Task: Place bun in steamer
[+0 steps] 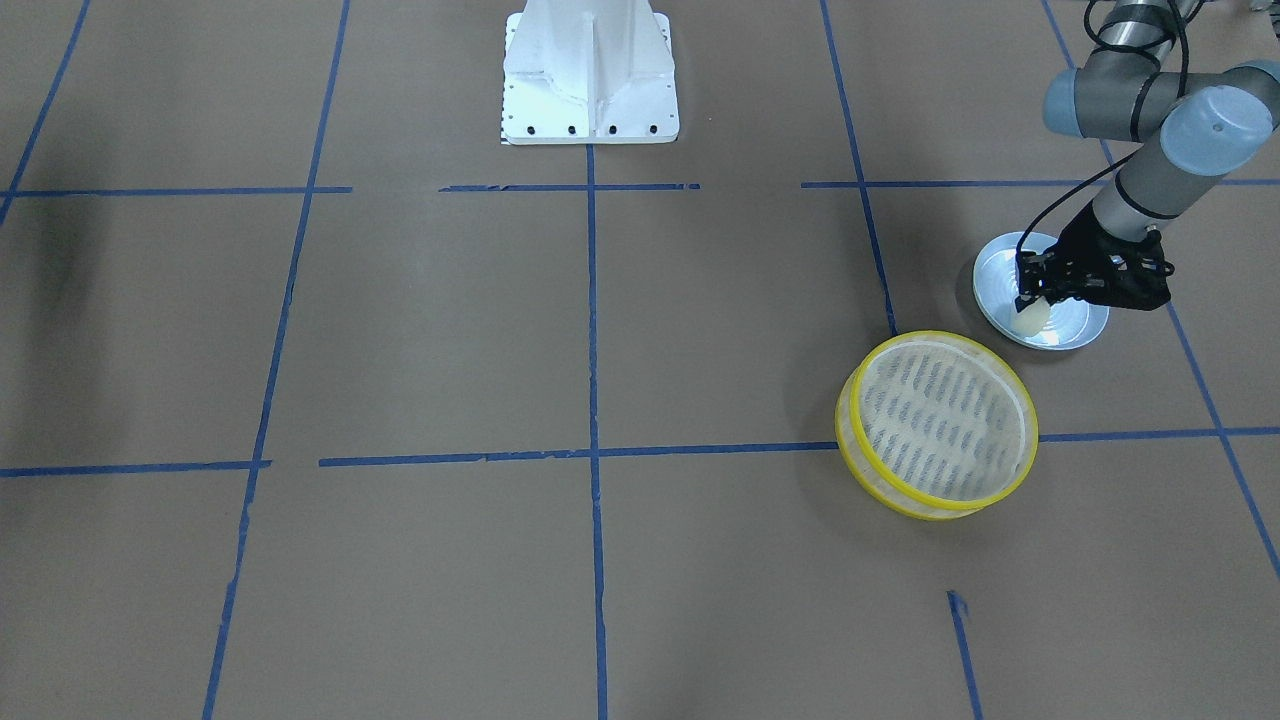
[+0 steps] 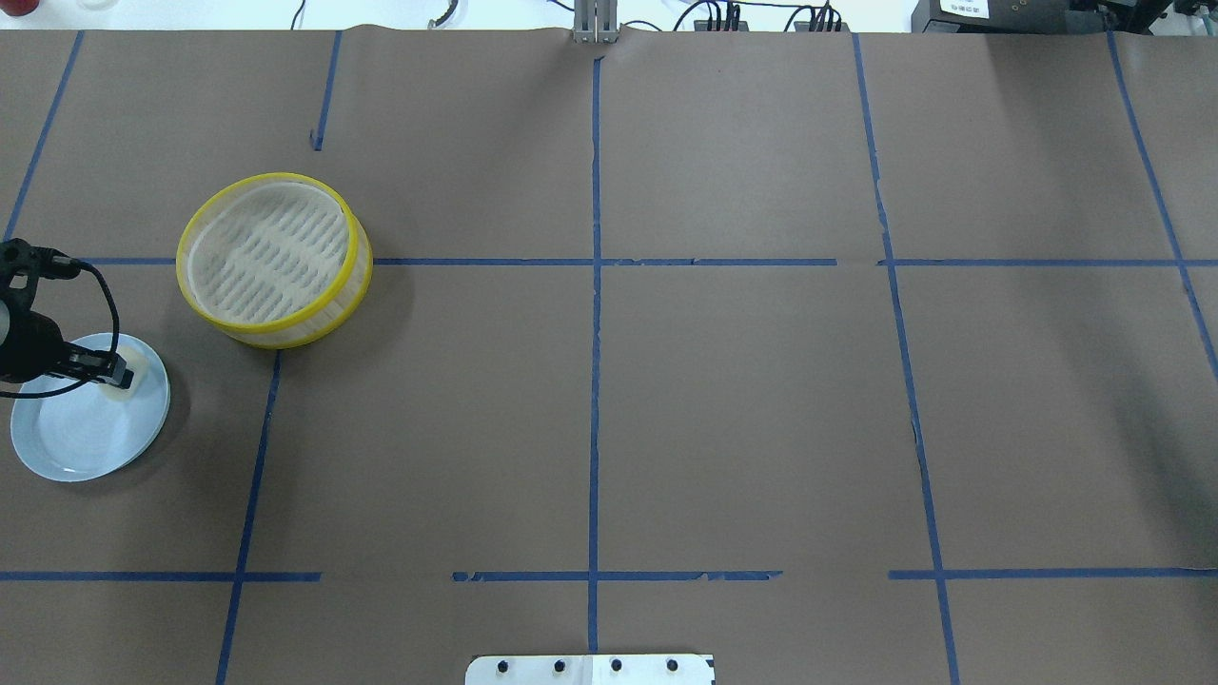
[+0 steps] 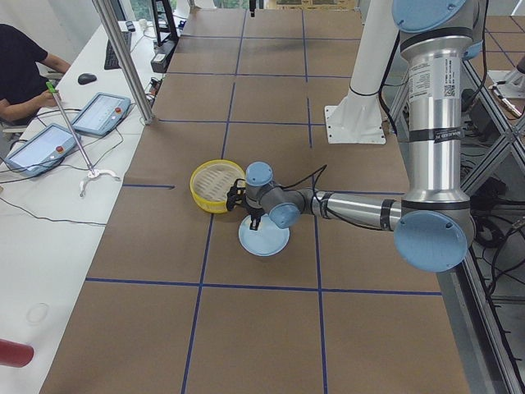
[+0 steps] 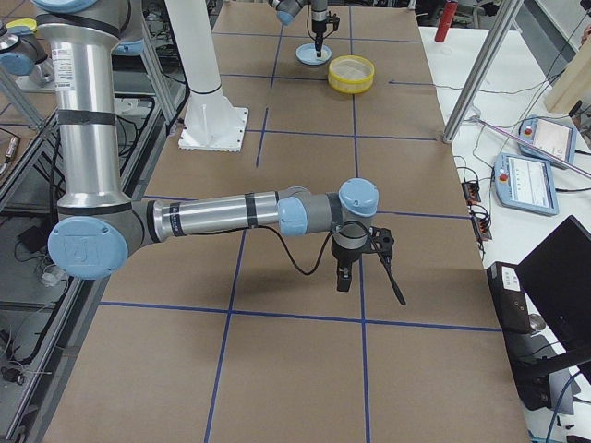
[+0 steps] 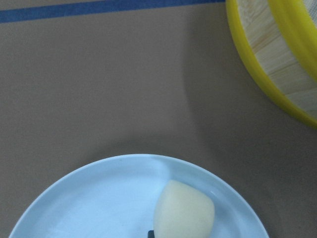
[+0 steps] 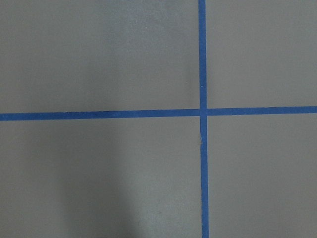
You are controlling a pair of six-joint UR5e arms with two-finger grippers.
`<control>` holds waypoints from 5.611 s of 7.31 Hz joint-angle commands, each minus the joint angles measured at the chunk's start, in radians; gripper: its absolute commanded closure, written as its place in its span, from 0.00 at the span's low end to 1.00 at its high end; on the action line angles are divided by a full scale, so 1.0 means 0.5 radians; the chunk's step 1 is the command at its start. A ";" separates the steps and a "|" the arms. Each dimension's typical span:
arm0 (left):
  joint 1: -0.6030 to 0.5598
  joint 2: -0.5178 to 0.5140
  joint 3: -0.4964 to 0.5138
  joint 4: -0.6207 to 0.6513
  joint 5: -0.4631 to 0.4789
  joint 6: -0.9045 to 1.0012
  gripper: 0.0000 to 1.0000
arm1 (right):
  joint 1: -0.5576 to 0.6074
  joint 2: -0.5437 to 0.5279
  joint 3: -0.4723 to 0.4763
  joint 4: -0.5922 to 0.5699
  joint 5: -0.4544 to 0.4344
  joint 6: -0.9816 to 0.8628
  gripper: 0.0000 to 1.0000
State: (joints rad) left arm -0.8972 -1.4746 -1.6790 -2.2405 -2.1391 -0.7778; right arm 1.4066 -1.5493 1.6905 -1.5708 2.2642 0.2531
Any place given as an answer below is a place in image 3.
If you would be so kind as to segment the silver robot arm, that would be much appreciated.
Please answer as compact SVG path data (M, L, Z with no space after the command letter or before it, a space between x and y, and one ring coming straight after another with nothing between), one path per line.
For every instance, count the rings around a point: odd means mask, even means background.
M228 210L247 211L239 229L243 247L271 255L258 229L287 232L301 215L312 214L392 232L398 253L415 268L439 273L460 264L475 232L470 199L460 186L461 65L482 50L487 8L485 1L392 5L400 54L409 66L409 190L401 200L283 186L267 163L251 163L226 196Z

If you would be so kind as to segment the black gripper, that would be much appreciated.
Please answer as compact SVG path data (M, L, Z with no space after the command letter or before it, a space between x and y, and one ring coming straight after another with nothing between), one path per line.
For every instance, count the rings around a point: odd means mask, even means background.
M239 183L244 183L244 179L237 178L226 194L226 209L230 212L235 207L241 207L250 215L249 229L257 231L261 222L261 217L265 213L262 208L255 208L248 204L245 194L246 188L240 186Z

